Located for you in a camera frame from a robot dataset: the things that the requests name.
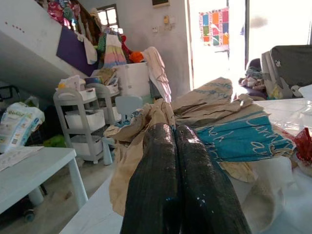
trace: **orange cloth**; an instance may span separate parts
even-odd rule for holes
[[[132,52],[129,56],[129,59],[135,63],[142,62],[144,60],[141,52]]]

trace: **white cabinet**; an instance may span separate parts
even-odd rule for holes
[[[144,97],[150,95],[150,84],[147,63],[133,63],[115,66],[119,78],[122,96],[133,95]]]

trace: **staircase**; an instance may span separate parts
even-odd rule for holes
[[[82,9],[83,28],[79,31],[90,25],[87,16]],[[52,101],[60,79],[86,77],[56,56],[61,30],[62,26],[34,0],[1,0],[0,81]]]

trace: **table leg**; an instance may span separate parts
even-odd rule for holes
[[[83,186],[83,182],[82,182],[81,175],[80,175],[75,158],[73,158],[68,163],[68,167],[69,167],[70,177],[72,179],[72,183],[73,183],[74,190],[75,190],[77,204],[80,209],[88,201],[88,196]]]
[[[36,187],[28,195],[29,195],[29,200],[34,206],[38,206],[43,202],[43,196],[39,187]]]

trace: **green item on floor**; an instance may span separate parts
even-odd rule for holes
[[[43,142],[44,147],[66,148],[65,138],[62,135],[54,136]]]

